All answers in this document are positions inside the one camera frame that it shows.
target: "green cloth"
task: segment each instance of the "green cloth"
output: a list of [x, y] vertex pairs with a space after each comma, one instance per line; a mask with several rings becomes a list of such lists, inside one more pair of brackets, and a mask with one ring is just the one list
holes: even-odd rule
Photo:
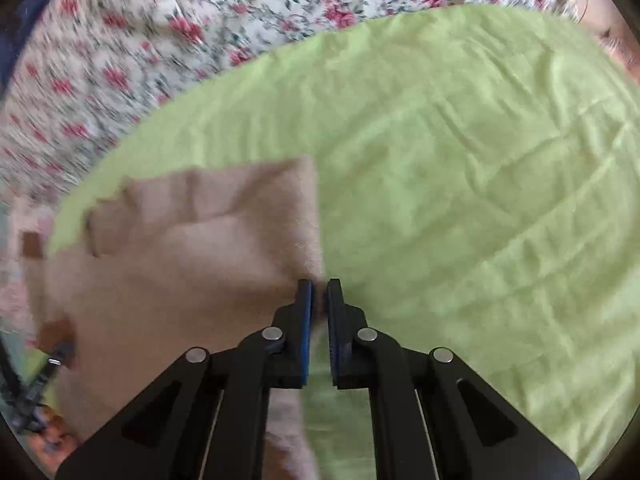
[[[577, 26], [460, 6], [290, 44], [178, 97], [63, 202], [124, 176], [310, 153], [324, 259], [371, 326], [448, 346], [588, 476], [640, 402], [639, 90]], [[374, 478], [364, 392], [304, 390], [325, 479]]]

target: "black mechanical device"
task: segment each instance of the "black mechanical device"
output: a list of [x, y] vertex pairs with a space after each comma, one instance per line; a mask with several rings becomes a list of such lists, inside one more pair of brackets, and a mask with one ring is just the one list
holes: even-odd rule
[[[72, 453], [56, 480], [259, 480], [270, 388], [306, 384], [312, 298], [312, 283], [300, 280], [295, 302], [235, 349], [185, 352]], [[369, 390], [378, 480], [579, 479], [571, 460], [449, 349], [421, 354], [370, 328], [344, 303], [339, 280], [328, 283], [325, 305], [334, 385]], [[29, 388], [0, 353], [14, 431], [43, 430], [43, 386], [71, 351], [57, 348]], [[19, 446], [12, 450], [23, 455], [12, 480], [44, 480], [27, 472]]]
[[378, 480], [579, 480], [574, 463], [447, 348], [422, 354], [325, 297], [334, 386], [368, 388]]

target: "triangular cutout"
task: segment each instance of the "triangular cutout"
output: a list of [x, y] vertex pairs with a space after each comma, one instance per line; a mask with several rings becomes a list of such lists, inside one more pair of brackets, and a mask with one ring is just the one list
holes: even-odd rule
[[471, 382], [459, 381], [458, 390], [483, 446], [495, 446], [516, 435], [516, 425]]
[[182, 384], [173, 381], [160, 394], [122, 426], [122, 436], [146, 447], [156, 447], [169, 421]]

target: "folded brown fabric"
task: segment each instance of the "folded brown fabric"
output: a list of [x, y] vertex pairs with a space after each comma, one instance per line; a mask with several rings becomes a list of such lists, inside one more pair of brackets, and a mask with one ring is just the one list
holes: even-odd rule
[[[72, 321], [62, 415], [93, 434], [192, 346], [235, 347], [322, 279], [310, 158], [129, 182], [89, 214], [85, 240], [28, 262], [36, 322]], [[272, 390], [265, 476], [318, 478], [296, 391]], [[278, 474], [274, 463], [284, 465]]]

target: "round metal pin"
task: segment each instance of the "round metal pin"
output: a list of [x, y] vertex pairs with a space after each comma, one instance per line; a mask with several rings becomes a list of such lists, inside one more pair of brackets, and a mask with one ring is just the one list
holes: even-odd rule
[[378, 332], [372, 328], [366, 327], [358, 330], [358, 339], [361, 339], [362, 341], [375, 341], [377, 337]]
[[190, 363], [201, 363], [207, 358], [207, 351], [204, 348], [194, 347], [187, 350], [184, 356]]
[[441, 346], [433, 351], [433, 358], [440, 363], [450, 363], [453, 361], [453, 352]]
[[267, 341], [277, 341], [282, 337], [282, 330], [277, 326], [268, 326], [262, 331], [262, 337]]

